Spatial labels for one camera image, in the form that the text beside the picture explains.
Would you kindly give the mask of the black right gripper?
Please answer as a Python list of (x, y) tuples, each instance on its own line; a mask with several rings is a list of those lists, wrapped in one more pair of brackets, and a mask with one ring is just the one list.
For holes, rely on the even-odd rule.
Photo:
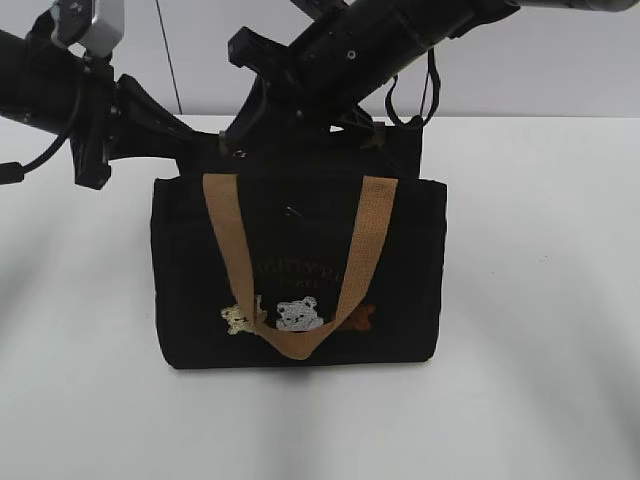
[(229, 41), (229, 60), (256, 73), (238, 114), (225, 130), (229, 150), (255, 150), (330, 129), (342, 147), (381, 148), (386, 125), (359, 102), (375, 89), (374, 33), (356, 27), (308, 28), (285, 46), (251, 29)]

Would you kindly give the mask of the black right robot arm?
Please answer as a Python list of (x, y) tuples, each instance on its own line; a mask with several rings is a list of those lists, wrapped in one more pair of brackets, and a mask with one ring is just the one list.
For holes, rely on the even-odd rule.
[(444, 40), (523, 8), (619, 13), (633, 1), (298, 1), (312, 20), (283, 45), (243, 27), (231, 64), (255, 82), (226, 131), (234, 148), (263, 148), (331, 124), (366, 129), (360, 102)]

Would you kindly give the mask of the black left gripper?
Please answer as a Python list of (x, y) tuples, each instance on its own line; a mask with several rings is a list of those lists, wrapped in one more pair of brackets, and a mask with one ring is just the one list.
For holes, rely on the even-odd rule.
[(102, 188), (112, 160), (135, 157), (181, 159), (215, 147), (215, 135), (194, 130), (156, 102), (132, 76), (114, 79), (108, 59), (81, 60), (80, 110), (70, 145), (74, 181)]

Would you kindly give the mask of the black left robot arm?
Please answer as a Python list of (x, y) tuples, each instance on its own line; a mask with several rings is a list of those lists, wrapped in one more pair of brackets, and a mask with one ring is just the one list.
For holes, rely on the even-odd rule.
[(93, 190), (109, 181), (113, 160), (163, 158), (182, 171), (203, 169), (217, 135), (179, 120), (134, 77), (114, 75), (124, 31), (121, 1), (54, 1), (25, 37), (2, 32), (2, 117), (55, 137), (28, 163), (2, 163), (2, 184), (24, 181), (64, 144), (75, 184)]

